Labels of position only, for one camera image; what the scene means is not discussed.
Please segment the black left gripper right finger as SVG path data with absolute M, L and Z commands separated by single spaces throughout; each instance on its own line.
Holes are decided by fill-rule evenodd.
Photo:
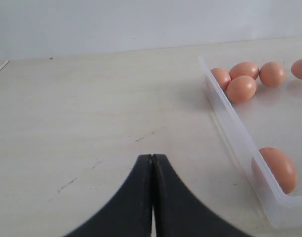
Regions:
M 202 204 L 166 155 L 154 154 L 153 206 L 158 237 L 241 237 L 242 231 Z

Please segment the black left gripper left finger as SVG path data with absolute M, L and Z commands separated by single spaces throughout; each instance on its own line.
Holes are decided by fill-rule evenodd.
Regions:
M 152 229 L 152 156 L 139 155 L 114 196 L 68 237 L 149 237 Z

